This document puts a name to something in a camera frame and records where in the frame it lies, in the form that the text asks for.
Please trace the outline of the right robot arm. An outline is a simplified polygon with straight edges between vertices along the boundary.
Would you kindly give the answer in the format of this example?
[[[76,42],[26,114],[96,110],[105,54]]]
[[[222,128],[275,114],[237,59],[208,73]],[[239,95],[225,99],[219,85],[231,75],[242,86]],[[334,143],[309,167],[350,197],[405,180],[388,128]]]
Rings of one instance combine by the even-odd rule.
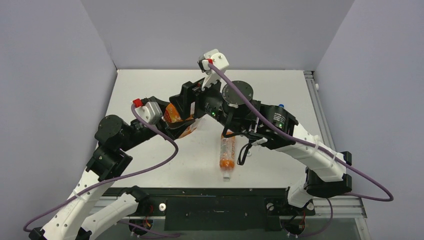
[[[332,152],[320,137],[310,134],[284,107],[263,104],[253,98],[253,88],[244,81],[227,85],[220,81],[202,88],[203,80],[186,82],[170,102],[185,119],[209,115],[227,131],[248,139],[248,146],[261,146],[289,155],[305,165],[305,174],[288,187],[283,209],[294,214],[311,198],[332,198],[352,190],[347,152]]]

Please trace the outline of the wide orange drink bottle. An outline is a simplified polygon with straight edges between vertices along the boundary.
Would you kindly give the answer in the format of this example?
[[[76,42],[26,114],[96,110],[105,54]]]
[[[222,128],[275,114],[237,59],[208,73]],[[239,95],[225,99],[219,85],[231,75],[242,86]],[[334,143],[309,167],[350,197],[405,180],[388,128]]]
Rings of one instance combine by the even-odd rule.
[[[169,103],[166,106],[163,119],[168,124],[168,127],[175,139],[181,139],[191,134],[198,128],[201,122],[201,119],[195,119],[192,115],[190,115],[187,119],[182,119],[176,107],[172,103]]]

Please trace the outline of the slim orange drink bottle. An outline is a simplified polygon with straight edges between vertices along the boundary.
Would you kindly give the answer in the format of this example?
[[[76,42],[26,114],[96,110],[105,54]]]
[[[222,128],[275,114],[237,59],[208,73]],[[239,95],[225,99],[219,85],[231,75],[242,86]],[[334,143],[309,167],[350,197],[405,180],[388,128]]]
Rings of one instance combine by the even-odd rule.
[[[235,168],[235,151],[236,138],[234,136],[224,137],[222,134],[220,139],[219,167],[222,173],[222,178],[225,182],[230,181]]]

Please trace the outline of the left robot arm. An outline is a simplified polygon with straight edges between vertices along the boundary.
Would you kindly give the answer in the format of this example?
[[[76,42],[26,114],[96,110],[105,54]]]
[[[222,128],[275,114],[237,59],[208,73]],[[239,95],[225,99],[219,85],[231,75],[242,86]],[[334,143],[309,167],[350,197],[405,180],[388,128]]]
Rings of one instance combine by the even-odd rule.
[[[169,101],[135,99],[131,111],[135,117],[131,123],[113,114],[100,121],[95,134],[98,146],[72,194],[52,209],[53,218],[44,226],[24,226],[31,240],[94,240],[122,218],[149,210],[148,194],[133,186],[113,203],[91,213],[114,182],[128,177],[124,173],[132,161],[128,150],[155,136],[174,144],[188,134],[203,113],[195,100],[177,95]]]

